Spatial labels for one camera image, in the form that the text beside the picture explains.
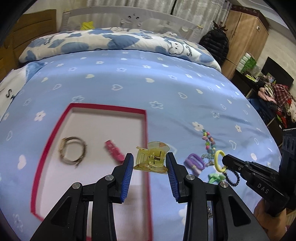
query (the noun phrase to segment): black jacket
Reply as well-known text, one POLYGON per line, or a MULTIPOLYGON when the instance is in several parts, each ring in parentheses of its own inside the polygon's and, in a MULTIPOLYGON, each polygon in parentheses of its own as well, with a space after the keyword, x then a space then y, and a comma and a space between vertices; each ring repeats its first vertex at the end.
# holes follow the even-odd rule
POLYGON ((213 29, 202 37, 199 43, 213 55, 221 66, 228 54, 229 43, 226 34, 220 29, 213 29))

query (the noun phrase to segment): human hand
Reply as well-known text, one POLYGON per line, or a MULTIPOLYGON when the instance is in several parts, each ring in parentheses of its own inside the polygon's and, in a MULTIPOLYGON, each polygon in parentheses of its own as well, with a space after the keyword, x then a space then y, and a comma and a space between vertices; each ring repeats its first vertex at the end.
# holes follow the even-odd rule
POLYGON ((254 209, 254 216, 260 225, 267 230, 271 241, 279 241, 286 233, 287 213, 283 210, 278 217, 272 217, 265 212, 265 201, 261 199, 254 209))

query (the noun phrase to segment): yellow toy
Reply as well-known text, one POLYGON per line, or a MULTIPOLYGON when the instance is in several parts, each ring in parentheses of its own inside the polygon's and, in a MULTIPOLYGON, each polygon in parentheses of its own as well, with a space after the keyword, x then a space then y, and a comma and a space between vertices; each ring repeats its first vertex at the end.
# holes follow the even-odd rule
POLYGON ((137 147, 139 151, 133 168, 146 172, 166 173, 168 169, 164 166, 164 160, 169 146, 162 142, 149 142, 147 147, 148 149, 137 147))
POLYGON ((95 29, 94 27, 94 22, 90 21, 90 22, 83 22, 81 24, 81 28, 80 30, 90 30, 90 29, 95 29))

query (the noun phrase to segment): black coiled cord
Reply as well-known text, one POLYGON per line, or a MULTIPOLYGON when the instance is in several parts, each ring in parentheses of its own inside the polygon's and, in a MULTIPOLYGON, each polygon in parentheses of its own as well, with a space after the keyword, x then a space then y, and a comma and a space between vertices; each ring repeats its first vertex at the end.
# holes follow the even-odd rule
POLYGON ((225 178, 226 178, 226 181, 230 184, 230 186, 236 187, 236 186, 239 184, 239 181, 240 181, 239 174, 238 174, 236 171, 234 171, 233 169, 229 168, 229 167, 228 167, 226 170, 229 170, 229 171, 233 172, 234 175, 237 177, 237 181, 236 181, 236 183, 233 183, 233 182, 229 179, 229 177, 228 177, 226 171, 223 172, 223 174, 224 174, 224 176, 225 176, 225 178))

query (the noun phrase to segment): wooden wardrobe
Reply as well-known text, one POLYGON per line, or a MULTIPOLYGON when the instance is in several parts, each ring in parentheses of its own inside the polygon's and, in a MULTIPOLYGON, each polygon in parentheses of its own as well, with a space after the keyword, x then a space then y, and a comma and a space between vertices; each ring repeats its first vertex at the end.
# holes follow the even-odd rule
POLYGON ((221 70, 230 80, 246 52, 258 60, 268 37, 269 24, 259 10, 233 5, 225 25, 229 52, 221 70))

